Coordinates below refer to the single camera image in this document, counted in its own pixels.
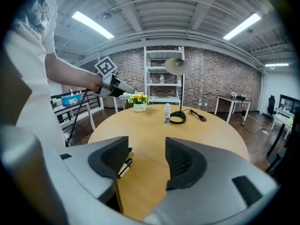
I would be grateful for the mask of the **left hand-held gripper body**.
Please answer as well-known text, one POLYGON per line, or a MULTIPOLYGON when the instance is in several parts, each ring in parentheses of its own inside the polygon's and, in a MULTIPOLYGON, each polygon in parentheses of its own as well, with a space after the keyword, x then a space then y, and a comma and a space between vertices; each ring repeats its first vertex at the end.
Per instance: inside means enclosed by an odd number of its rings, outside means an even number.
POLYGON ((102 85, 99 86, 97 94, 99 97, 108 97, 111 95, 114 79, 116 78, 114 72, 117 70, 117 66, 108 57, 104 57, 95 66, 97 73, 102 77, 102 85))

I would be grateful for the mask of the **person's left hand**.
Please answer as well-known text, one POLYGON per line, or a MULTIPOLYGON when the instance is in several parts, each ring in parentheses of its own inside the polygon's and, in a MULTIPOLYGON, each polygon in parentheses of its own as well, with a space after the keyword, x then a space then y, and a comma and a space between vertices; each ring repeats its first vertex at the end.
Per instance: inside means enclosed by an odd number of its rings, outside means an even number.
POLYGON ((99 87, 103 85, 103 77, 100 74, 92 73, 89 77, 89 89, 97 92, 99 87))

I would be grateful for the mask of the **black tripod stand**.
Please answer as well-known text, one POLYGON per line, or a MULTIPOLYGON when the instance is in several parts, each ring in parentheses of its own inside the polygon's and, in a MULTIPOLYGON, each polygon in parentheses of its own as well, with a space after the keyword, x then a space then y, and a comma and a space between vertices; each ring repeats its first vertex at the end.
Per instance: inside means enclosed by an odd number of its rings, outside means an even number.
POLYGON ((72 129, 71 129, 71 132, 70 132, 70 136, 69 136, 69 138, 67 139, 67 141, 65 142, 66 147, 69 147, 69 146, 70 146, 70 145, 69 145, 69 141, 71 140, 71 138, 72 138, 72 136, 73 136, 73 132, 74 132, 74 129, 75 129, 75 125, 76 125, 76 122, 77 122, 79 113, 80 113, 80 109, 81 109, 81 107, 82 107, 82 105, 83 105, 83 102, 84 102, 84 100, 85 100, 85 97, 87 96, 87 92, 88 92, 88 91, 89 91, 89 89, 86 89, 86 90, 84 91, 84 94, 83 94, 83 97, 82 97, 82 99, 81 99, 79 108, 78 108, 78 110, 77 110, 77 114, 76 114, 76 116, 75 116, 74 123, 73 123, 73 125, 72 125, 72 129))

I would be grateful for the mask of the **small brown dropper bottle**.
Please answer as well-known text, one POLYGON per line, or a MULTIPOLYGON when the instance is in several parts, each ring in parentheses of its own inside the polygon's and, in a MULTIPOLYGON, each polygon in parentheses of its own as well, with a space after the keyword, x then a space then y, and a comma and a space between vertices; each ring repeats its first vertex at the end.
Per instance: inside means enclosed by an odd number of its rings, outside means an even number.
POLYGON ((132 158, 128 158, 123 166, 121 167, 119 173, 118 173, 118 178, 120 179, 131 167, 131 164, 133 162, 133 159, 132 158))

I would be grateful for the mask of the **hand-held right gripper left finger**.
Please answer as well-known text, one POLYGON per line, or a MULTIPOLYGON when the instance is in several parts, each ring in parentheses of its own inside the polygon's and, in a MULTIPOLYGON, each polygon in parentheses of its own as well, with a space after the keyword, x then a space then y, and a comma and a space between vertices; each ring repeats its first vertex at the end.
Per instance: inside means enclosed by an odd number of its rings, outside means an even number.
POLYGON ((65 147, 58 150, 75 179, 92 196, 108 201, 114 196, 119 171, 128 155, 128 136, 65 147))

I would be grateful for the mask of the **white leg dark top desk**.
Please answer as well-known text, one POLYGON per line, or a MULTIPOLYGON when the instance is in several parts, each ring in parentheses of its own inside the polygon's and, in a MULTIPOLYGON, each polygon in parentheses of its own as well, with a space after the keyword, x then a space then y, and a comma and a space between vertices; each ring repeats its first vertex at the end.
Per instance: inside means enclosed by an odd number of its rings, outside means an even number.
POLYGON ((217 114, 218 112, 218 105, 219 105, 219 101, 220 100, 225 100, 225 101, 229 101, 231 104, 230 104, 230 109, 229 109, 229 113, 227 115, 227 119, 226 119, 226 123, 229 123, 230 119, 231 119, 231 115, 234 114, 234 110, 235 110, 235 107, 236 107, 236 104, 242 104, 242 105, 245 105, 246 106, 246 112, 244 115, 242 115, 243 117, 243 122, 246 121, 247 119, 247 116, 248 116, 248 112, 249 112, 249 109, 250 109, 250 105, 251 105, 251 102, 250 101, 247 101, 247 100, 240 100, 240 99, 236 99, 236 98, 232 98, 230 96, 221 96, 221 95, 217 95, 217 100, 216 100, 216 104, 215 104, 215 110, 214 110, 214 115, 217 114))

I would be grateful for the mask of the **sunflowers in white pot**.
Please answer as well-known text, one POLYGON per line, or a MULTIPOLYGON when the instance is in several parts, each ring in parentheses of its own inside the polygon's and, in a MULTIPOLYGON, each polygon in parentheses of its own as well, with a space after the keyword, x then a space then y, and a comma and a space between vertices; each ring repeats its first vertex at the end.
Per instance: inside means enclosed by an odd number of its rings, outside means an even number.
POLYGON ((149 97, 144 94, 133 94, 128 99, 129 104, 133 104, 135 112, 143 112, 146 110, 146 105, 149 103, 149 97))

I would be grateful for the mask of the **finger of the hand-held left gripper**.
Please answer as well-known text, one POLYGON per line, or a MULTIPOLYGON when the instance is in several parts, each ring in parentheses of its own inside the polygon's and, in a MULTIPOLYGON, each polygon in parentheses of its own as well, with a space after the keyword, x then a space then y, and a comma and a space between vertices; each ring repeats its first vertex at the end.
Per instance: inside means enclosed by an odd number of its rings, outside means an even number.
POLYGON ((134 94, 135 89, 119 80, 115 75, 112 75, 110 83, 110 96, 119 97, 124 93, 134 94))

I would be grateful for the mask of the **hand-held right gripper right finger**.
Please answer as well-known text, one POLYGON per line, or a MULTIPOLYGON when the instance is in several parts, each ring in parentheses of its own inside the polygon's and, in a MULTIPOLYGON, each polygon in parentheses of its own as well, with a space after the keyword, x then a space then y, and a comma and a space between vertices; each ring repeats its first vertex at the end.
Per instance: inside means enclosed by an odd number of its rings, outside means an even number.
POLYGON ((167 137, 170 179, 166 195, 144 219, 148 224, 248 224, 279 187, 239 155, 167 137))

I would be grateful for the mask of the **black top white frame table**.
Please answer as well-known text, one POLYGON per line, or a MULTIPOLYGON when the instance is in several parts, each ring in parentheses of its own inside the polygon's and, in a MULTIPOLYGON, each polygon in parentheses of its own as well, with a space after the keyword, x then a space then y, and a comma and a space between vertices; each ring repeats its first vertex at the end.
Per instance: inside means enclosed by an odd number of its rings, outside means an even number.
MULTIPOLYGON (((84 91, 76 91, 74 93, 69 92, 69 93, 52 96, 52 99, 51 99, 52 109, 59 121, 61 128, 66 128, 70 125, 73 125, 75 116, 77 114, 77 110, 80 105, 80 102, 78 102, 77 104, 65 107, 62 105, 61 97, 69 96, 69 95, 80 95, 81 99, 82 99, 83 94, 84 94, 84 91)), ((93 92, 88 91, 87 96, 85 97, 83 105, 80 109, 80 113, 79 113, 77 122, 79 122, 85 118, 88 118, 89 124, 91 125, 92 130, 95 130, 96 126, 95 126, 95 122, 93 119, 93 114, 95 114, 103 109, 104 109, 104 107, 103 107, 102 98, 99 98, 96 95, 94 95, 93 92)))

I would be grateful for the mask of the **black office chair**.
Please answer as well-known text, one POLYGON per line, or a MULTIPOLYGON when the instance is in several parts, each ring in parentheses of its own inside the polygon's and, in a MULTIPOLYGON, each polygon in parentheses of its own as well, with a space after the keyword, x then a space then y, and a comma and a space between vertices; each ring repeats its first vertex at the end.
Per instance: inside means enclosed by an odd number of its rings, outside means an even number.
POLYGON ((300 111, 295 113, 292 131, 285 145, 277 150, 274 150, 286 126, 283 124, 280 127, 278 135, 267 152, 267 160, 269 167, 266 169, 277 183, 281 184, 289 174, 300 174, 296 169, 300 169, 300 111))

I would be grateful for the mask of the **person's white printed t-shirt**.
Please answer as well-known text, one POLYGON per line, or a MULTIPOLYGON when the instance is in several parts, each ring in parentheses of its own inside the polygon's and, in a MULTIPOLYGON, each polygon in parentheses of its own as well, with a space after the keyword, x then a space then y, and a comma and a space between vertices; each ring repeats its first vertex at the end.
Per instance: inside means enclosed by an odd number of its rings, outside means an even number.
POLYGON ((28 0, 12 21, 4 48, 32 93, 17 126, 34 133, 43 143, 65 146, 65 138, 51 107, 46 77, 46 55, 55 52, 56 0, 28 0))

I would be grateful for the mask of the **small white side table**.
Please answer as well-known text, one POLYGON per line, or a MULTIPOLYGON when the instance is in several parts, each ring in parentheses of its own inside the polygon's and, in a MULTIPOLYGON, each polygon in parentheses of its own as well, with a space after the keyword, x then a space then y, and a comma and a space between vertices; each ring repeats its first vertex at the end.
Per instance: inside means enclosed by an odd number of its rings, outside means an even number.
POLYGON ((119 112, 119 107, 118 107, 118 102, 117 99, 121 100, 122 102, 122 106, 123 109, 126 109, 126 101, 132 96, 133 94, 130 93, 123 93, 123 95, 120 95, 119 97, 113 97, 113 101, 114 101, 114 108, 115 108, 115 112, 118 113, 119 112))

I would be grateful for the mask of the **white tube with purple label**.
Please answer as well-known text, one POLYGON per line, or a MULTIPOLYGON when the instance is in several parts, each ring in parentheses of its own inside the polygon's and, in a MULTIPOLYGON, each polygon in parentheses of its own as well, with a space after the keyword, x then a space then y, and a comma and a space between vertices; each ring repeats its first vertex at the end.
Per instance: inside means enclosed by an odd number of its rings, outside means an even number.
POLYGON ((170 124, 171 107, 169 103, 165 104, 164 110, 164 124, 170 124))

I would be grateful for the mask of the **person's left forearm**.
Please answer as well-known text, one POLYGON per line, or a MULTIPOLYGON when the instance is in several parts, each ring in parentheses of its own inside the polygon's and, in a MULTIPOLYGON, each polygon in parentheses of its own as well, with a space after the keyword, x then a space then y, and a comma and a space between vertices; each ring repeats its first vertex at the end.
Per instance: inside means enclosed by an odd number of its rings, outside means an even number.
POLYGON ((69 86, 91 89, 94 75, 59 58, 56 53, 45 57, 46 76, 49 80, 69 86))

